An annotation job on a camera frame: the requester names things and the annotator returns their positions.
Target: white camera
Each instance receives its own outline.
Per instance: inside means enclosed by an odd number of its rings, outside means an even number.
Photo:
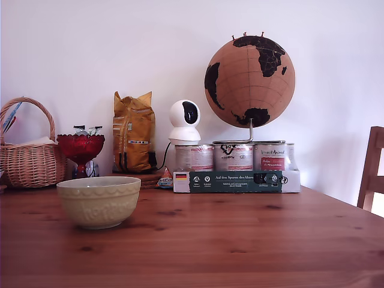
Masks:
[[[200,110],[190,100],[177,101],[169,111],[173,125],[169,140],[174,145],[196,145],[201,140],[196,125],[200,122]]]

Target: camera lens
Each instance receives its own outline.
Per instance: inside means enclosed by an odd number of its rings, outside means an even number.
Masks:
[[[191,102],[184,101],[184,119],[188,124],[193,124],[197,121],[197,107]]]

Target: green box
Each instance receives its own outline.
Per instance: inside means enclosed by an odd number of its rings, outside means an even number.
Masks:
[[[300,190],[298,170],[173,173],[175,193],[297,193]]]

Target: can label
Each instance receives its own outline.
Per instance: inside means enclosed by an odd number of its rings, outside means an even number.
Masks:
[[[175,146],[175,149],[178,170],[197,172],[214,170],[213,146]]]
[[[262,157],[262,170],[285,170],[284,158]]]
[[[215,145],[216,171],[252,171],[253,145]]]
[[[293,145],[255,145],[254,167],[256,170],[297,169],[293,156]]]

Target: wooden chair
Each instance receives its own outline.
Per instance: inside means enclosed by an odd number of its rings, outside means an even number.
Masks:
[[[358,199],[358,207],[370,212],[374,193],[384,194],[384,176],[377,175],[382,148],[384,148],[384,127],[371,127]]]

